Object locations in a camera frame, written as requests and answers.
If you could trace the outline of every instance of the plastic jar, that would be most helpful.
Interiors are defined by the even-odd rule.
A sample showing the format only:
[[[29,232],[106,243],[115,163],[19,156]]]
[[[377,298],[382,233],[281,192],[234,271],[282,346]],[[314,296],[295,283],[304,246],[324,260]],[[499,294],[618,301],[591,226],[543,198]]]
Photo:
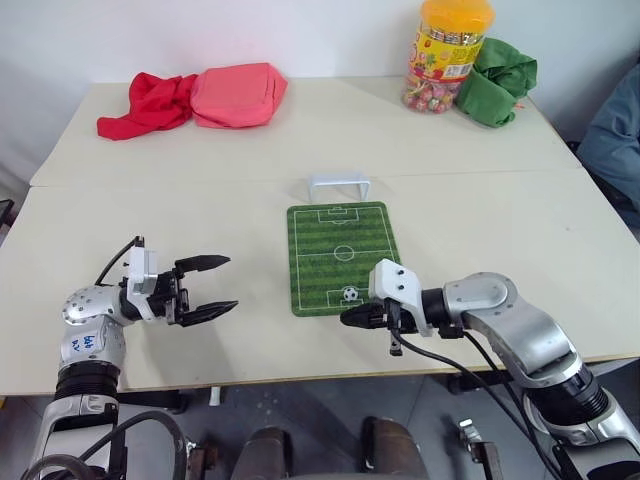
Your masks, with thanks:
[[[404,104],[419,112],[453,105],[495,13],[486,0],[426,0],[409,54]]]

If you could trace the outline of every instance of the pink bag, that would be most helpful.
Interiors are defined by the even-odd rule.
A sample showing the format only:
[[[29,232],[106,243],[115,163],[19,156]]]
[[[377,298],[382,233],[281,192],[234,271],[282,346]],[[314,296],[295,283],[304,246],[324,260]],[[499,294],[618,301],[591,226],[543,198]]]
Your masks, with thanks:
[[[266,125],[286,88],[285,78],[268,63],[210,68],[193,85],[193,116],[201,127]]]

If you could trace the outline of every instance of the floor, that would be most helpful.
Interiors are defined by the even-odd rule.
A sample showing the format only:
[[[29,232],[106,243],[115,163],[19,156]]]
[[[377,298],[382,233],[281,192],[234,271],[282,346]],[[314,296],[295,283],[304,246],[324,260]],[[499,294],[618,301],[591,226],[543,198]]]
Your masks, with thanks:
[[[640,421],[640,367],[634,362],[600,377],[629,416]],[[220,406],[208,406],[208,390],[189,392],[187,411],[174,418],[195,441],[219,447],[219,466],[207,480],[223,480],[246,439],[255,430],[278,425],[293,441],[295,474],[353,472],[359,432],[368,415],[392,418],[408,426],[431,479],[484,478],[480,466],[458,444],[455,422],[472,418],[483,438],[497,444],[504,477],[543,480],[544,468],[520,432],[480,391],[452,396],[445,376],[399,376],[320,380],[230,387]],[[50,397],[11,397],[0,410],[0,480],[16,479],[24,470],[40,418]],[[121,418],[147,407],[123,405]],[[171,443],[153,424],[140,424],[127,434],[132,480],[170,478]],[[545,448],[550,448],[548,439]]]

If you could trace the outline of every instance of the green mouse pad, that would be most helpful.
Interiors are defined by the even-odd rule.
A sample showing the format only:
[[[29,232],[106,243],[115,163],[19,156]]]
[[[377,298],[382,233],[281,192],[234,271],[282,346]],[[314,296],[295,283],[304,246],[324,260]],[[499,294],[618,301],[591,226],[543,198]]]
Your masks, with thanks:
[[[291,309],[299,317],[338,315],[367,303],[376,263],[401,263],[382,202],[291,207],[287,227]]]

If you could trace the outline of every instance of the white wall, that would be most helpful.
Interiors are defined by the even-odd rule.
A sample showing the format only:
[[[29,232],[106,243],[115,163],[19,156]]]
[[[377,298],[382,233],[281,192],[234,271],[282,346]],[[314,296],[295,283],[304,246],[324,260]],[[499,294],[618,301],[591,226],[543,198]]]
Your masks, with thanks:
[[[401,74],[420,3],[2,0],[0,184],[26,191],[90,82],[253,61],[292,77]],[[638,55],[640,1],[492,4],[491,34],[539,60],[533,98],[563,136],[579,138]]]

